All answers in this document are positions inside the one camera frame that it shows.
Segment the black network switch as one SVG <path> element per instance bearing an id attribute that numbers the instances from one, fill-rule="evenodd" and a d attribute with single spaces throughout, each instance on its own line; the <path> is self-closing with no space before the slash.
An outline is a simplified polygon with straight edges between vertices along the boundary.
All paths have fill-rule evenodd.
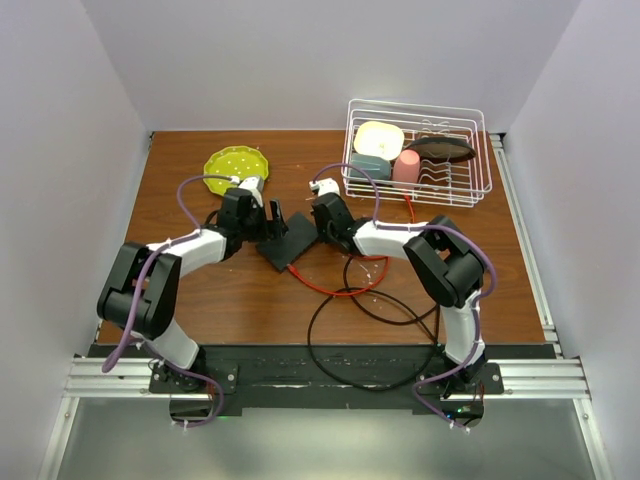
<path id="1" fill-rule="evenodd" d="M 279 273 L 293 265 L 318 241 L 316 226 L 301 212 L 285 221 L 289 230 L 283 239 L 263 240 L 256 244 L 257 252 Z"/>

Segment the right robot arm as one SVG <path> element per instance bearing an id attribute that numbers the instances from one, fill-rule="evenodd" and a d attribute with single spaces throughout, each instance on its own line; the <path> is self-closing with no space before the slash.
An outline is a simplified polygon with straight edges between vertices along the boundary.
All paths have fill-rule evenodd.
<path id="1" fill-rule="evenodd" d="M 347 254 L 408 261 L 428 296 L 440 306 L 447 338 L 444 355 L 449 365 L 445 372 L 419 381 L 417 386 L 445 379 L 459 393 L 476 386 L 481 380 L 476 363 L 485 348 L 479 308 L 485 296 L 481 291 L 484 274 L 496 279 L 484 252 L 442 215 L 413 224 L 356 219 L 336 193 L 313 200 L 312 215 L 320 239 Z"/>

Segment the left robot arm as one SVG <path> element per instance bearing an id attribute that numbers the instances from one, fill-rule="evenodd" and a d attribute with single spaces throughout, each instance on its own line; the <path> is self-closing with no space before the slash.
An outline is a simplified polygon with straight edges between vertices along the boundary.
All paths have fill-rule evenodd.
<path id="1" fill-rule="evenodd" d="M 99 318 L 122 330 L 101 371 L 111 372 L 130 342 L 137 341 L 165 363 L 183 391 L 214 392 L 206 353 L 175 319 L 179 282 L 206 265 L 231 258 L 245 243 L 278 243 L 292 232 L 277 199 L 263 204 L 249 188 L 234 187 L 192 233 L 155 245 L 124 243 L 97 302 Z"/>

